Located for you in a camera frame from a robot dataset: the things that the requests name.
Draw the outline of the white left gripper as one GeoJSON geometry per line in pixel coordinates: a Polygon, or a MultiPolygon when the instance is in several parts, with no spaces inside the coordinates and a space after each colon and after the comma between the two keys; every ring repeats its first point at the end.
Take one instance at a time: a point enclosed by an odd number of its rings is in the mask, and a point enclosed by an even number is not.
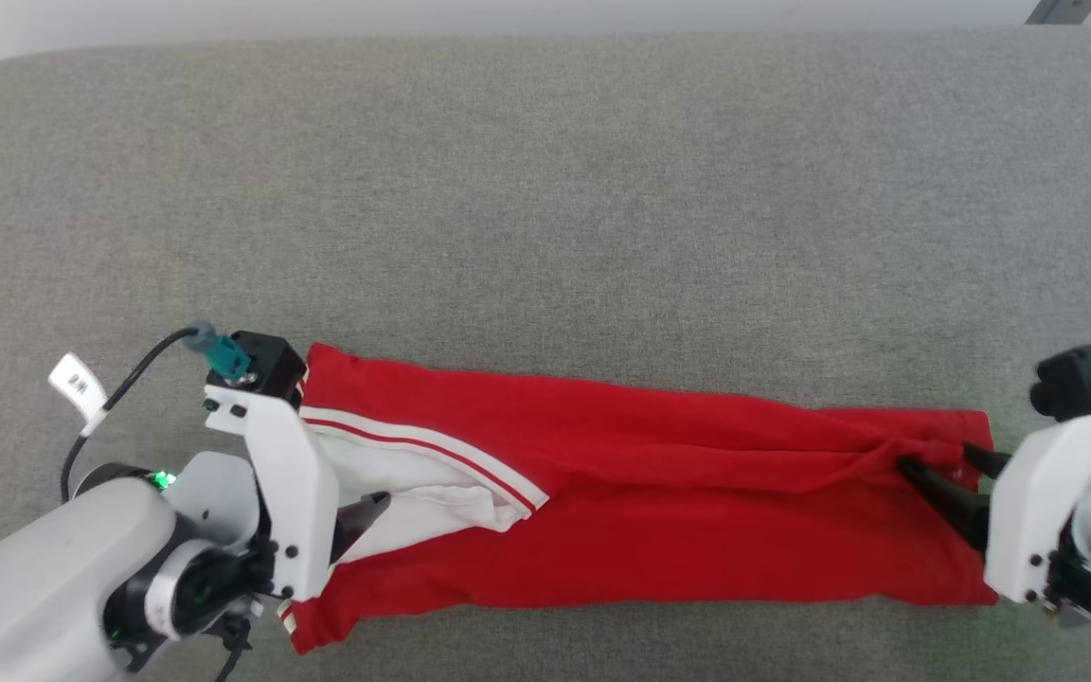
{"type": "Polygon", "coordinates": [[[296,601],[315,599],[332,563],[389,508],[389,492],[338,508],[339,484],[328,455],[289,402],[215,385],[205,387],[205,397],[218,403],[206,426],[245,443],[268,513],[269,540],[278,546],[273,587],[290,588],[296,601]]]}

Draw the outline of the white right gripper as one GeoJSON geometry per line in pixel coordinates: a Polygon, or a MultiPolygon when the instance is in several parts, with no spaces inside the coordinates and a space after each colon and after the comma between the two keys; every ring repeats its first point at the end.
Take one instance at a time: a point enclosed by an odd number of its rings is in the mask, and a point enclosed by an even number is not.
{"type": "Polygon", "coordinates": [[[1030,433],[1009,453],[962,445],[974,469],[996,480],[992,495],[978,483],[944,478],[916,458],[896,469],[966,545],[984,554],[984,582],[1012,601],[1039,599],[1050,552],[1091,480],[1091,415],[1030,433]]]}

